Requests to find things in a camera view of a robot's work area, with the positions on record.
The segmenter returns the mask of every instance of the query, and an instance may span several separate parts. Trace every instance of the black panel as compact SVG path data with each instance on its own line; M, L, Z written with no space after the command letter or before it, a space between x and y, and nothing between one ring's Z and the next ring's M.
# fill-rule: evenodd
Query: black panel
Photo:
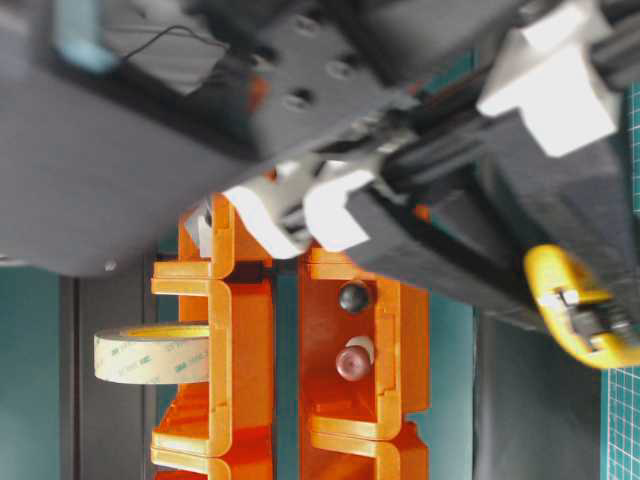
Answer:
M546 331L521 274L496 266L372 188L350 195L347 209L370 236L347 250L365 270L432 288L522 328Z
M65 480L153 479L149 458L155 389L98 380L93 335L155 322L151 259L119 275L62 280L61 454Z
M548 336L477 328L473 479L599 478L600 372Z

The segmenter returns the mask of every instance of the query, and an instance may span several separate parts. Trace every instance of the cable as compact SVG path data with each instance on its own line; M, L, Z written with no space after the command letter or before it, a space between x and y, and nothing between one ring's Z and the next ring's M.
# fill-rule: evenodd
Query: cable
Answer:
M138 48L135 48L135 49L131 50L129 53L127 53L126 55L124 55L122 57L122 60L129 60L131 57L133 57L134 55L137 55L138 53L142 52L146 48L150 47L156 41L158 41L160 38L162 38L163 36L167 35L168 33L172 32L174 30L182 30L183 32L188 33L192 38L204 43L205 45L211 45L211 46L214 46L214 47L220 47L225 52L227 50L229 50L229 45L227 45L226 43L219 42L217 40L211 40L211 39L206 38L206 37L202 37L202 36L198 35L196 32L194 32L193 30L191 30L189 27L185 27L184 25L171 25L170 27L167 27L164 30L156 33L153 37L151 37L145 43L140 45Z

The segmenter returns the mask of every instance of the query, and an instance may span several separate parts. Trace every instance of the orange plastic bin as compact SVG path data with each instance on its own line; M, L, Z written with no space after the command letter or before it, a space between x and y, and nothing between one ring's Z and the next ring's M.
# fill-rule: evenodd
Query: orange plastic bin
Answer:
M339 306L345 281L364 281L373 306L357 315ZM392 440L404 416L429 407L427 293L358 269L342 254L312 247L299 264L301 428L368 440ZM335 358L350 338L368 336L373 371L344 380Z
M415 425L391 442L311 433L303 449L303 480L428 480L429 452Z
M219 476L223 471L234 472L236 467L227 462L230 458L232 463L242 460L243 469L238 472L255 467L256 472L269 472L256 480L270 479L266 460L249 468L251 462L246 459L253 458L251 449L247 450L251 445L260 452L268 451L268 463L272 463L271 285L267 280L235 283L234 275L247 266L269 267L271 258L224 197L214 195L212 206L213 258L199 257L181 221L178 260L155 264L152 292L179 295L181 322L209 323L210 365L209 383L179 386L154 429L152 461L219 479L226 478Z

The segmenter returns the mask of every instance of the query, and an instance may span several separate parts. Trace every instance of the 3m tape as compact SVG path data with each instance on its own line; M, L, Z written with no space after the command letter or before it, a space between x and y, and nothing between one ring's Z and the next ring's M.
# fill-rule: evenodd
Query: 3m tape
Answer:
M209 380L208 325L149 325L98 332L96 377L137 385Z

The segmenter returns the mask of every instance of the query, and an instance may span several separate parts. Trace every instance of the teal wall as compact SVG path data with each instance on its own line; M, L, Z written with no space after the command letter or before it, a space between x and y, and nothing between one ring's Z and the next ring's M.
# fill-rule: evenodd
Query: teal wall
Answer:
M0 269L0 478L58 480L59 285Z
M411 414L429 447L432 479L470 480L473 468L474 320L468 305L429 297L431 408Z

